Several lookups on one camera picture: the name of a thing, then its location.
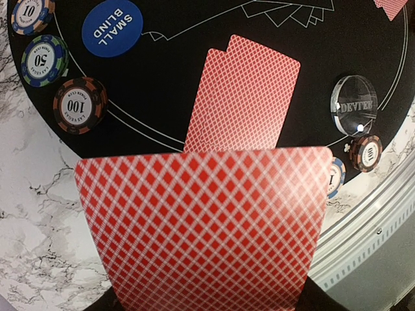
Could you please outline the small green fifty chip stack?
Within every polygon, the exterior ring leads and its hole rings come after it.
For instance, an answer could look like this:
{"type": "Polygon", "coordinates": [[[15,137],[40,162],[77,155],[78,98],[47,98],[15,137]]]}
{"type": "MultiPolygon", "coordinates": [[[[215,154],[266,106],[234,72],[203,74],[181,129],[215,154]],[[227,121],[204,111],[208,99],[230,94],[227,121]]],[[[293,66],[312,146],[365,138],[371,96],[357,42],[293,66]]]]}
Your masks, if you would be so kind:
{"type": "Polygon", "coordinates": [[[69,64],[69,50],[62,38],[53,35],[35,37],[21,57],[24,81],[43,87],[59,79],[69,64]]]}

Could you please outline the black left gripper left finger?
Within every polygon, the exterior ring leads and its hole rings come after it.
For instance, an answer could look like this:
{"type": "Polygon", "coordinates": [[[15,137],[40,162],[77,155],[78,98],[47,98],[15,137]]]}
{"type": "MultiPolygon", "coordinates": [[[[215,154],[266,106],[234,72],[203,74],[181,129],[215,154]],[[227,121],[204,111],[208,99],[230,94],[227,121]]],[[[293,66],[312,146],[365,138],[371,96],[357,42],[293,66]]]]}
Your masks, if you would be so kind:
{"type": "Polygon", "coordinates": [[[85,308],[84,311],[123,311],[123,306],[113,288],[109,288],[97,301],[85,308]]]}

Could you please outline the red playing card deck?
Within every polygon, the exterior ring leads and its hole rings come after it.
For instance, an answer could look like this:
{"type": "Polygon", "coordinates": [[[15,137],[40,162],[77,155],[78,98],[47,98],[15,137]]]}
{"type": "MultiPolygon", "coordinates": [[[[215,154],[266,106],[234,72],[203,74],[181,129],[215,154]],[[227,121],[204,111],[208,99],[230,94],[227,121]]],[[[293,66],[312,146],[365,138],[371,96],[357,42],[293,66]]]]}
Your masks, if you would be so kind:
{"type": "Polygon", "coordinates": [[[101,157],[75,181],[125,310],[294,310],[332,160],[323,146],[101,157]]]}

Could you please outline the small blue ten chip stack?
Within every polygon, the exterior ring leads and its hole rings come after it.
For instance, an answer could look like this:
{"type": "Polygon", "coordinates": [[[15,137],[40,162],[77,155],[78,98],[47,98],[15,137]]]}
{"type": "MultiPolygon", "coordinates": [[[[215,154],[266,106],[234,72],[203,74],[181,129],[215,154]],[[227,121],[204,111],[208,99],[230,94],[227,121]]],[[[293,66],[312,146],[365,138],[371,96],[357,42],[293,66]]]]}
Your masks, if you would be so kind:
{"type": "Polygon", "coordinates": [[[35,35],[51,22],[54,11],[52,0],[19,0],[11,15],[12,29],[20,35],[35,35]]]}

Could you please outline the dealt red card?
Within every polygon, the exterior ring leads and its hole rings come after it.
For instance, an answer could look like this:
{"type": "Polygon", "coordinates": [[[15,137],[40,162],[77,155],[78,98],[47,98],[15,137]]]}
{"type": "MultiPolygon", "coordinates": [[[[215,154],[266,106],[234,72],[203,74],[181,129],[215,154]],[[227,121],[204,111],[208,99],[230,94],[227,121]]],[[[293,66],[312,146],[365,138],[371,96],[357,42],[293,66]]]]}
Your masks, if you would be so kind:
{"type": "Polygon", "coordinates": [[[399,14],[407,2],[407,0],[374,0],[376,7],[382,8],[390,21],[399,14]]]}
{"type": "Polygon", "coordinates": [[[236,150],[233,143],[208,141],[202,137],[207,123],[206,118],[213,107],[225,101],[224,93],[231,86],[228,53],[218,49],[207,52],[202,76],[200,78],[195,104],[185,139],[184,152],[208,152],[236,150]]]}
{"type": "Polygon", "coordinates": [[[200,151],[275,148],[301,64],[234,34],[200,134],[200,151]]]}

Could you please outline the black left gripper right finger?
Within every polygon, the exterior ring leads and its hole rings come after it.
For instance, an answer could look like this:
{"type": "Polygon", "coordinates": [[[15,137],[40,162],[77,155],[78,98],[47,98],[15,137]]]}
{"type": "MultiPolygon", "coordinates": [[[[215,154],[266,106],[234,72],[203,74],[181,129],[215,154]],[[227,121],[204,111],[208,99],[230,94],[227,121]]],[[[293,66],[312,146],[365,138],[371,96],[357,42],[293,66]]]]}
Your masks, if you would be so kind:
{"type": "Polygon", "coordinates": [[[348,309],[328,296],[311,278],[307,278],[300,295],[300,311],[347,311],[348,309]]]}

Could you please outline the clear round dealer button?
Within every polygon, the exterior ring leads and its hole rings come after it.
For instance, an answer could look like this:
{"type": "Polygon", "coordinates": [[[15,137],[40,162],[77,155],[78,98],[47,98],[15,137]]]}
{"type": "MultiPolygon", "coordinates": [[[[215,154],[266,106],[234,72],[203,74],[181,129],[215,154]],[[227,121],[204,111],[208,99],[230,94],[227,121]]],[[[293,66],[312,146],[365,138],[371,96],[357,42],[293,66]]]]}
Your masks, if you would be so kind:
{"type": "Polygon", "coordinates": [[[331,94],[330,111],[337,130],[350,137],[370,133],[377,118],[377,93],[361,75],[342,77],[331,94]]]}

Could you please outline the blue small blind button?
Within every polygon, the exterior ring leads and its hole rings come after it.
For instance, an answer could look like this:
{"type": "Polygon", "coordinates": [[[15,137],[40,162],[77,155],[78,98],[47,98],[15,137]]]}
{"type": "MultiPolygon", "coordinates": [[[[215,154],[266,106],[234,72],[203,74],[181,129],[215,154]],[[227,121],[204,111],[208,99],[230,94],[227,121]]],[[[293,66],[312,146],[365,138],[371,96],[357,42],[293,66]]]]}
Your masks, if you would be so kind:
{"type": "Polygon", "coordinates": [[[113,58],[129,51],[140,39],[143,16],[128,0],[103,1],[86,16],[82,41],[87,50],[101,58],[113,58]]]}

